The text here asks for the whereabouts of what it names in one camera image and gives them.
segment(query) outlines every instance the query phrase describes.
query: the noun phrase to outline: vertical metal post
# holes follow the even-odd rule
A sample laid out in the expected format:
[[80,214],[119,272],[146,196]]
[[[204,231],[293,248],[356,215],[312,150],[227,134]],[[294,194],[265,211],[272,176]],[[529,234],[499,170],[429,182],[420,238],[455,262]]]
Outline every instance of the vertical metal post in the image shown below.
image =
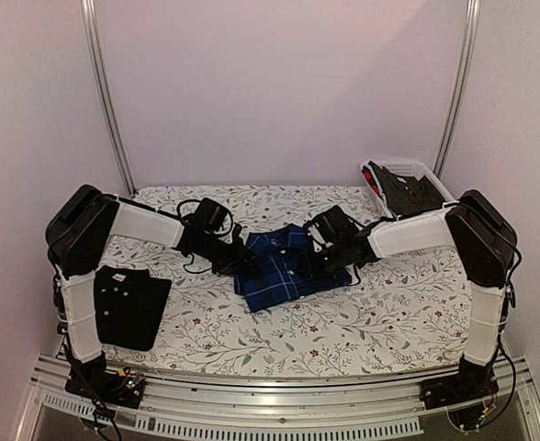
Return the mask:
[[132,195],[136,191],[133,182],[133,176],[129,168],[129,161],[121,140],[115,109],[111,100],[111,94],[108,88],[107,73],[105,72],[105,62],[103,60],[103,52],[101,51],[100,38],[98,35],[98,25],[96,23],[95,0],[81,0],[83,9],[84,28],[86,30],[86,39],[88,40],[88,50],[90,59],[95,73],[96,87],[101,99],[105,121],[107,123],[108,134],[113,146],[115,159],[123,185],[126,191]]
[[479,0],[468,0],[466,23],[464,25],[464,38],[462,39],[462,50],[460,52],[460,62],[458,64],[454,92],[452,93],[449,112],[445,120],[442,142],[435,159],[435,166],[433,167],[433,172],[440,178],[444,173],[445,163],[447,162],[450,153],[450,146],[452,144],[452,139],[454,138],[454,132],[456,131],[457,117],[466,90],[468,72],[470,71],[472,54],[474,53],[474,43],[476,41],[479,9]]

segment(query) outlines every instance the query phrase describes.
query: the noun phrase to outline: laundry basket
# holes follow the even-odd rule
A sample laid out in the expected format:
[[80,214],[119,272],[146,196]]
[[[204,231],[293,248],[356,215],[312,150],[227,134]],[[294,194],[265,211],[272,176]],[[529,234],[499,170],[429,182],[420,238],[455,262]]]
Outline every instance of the laundry basket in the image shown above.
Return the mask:
[[[360,170],[365,165],[368,165],[370,161],[364,161],[360,164]],[[433,184],[433,186],[440,192],[446,202],[455,200],[452,194],[445,188],[442,181],[440,181],[436,175],[427,167],[427,165],[420,163],[419,161],[413,161],[411,159],[386,159],[386,160],[372,160],[372,162],[380,167],[386,167],[390,172],[400,176],[413,176],[417,179],[421,179],[426,176],[427,179]],[[372,199],[372,202],[378,207],[379,214],[381,216],[393,216],[393,213],[386,206],[384,201],[374,192],[369,191],[368,194]]]

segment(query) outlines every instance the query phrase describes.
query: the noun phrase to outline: plaid fabric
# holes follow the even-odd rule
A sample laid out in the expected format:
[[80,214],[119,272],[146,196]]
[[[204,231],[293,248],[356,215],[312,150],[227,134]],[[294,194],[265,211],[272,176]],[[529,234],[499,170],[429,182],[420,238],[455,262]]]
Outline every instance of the plaid fabric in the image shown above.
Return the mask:
[[289,224],[275,232],[252,233],[246,246],[256,256],[257,271],[235,276],[234,284],[235,292],[245,297],[252,312],[352,282],[345,270],[313,280],[297,273],[301,254],[313,246],[297,225]]

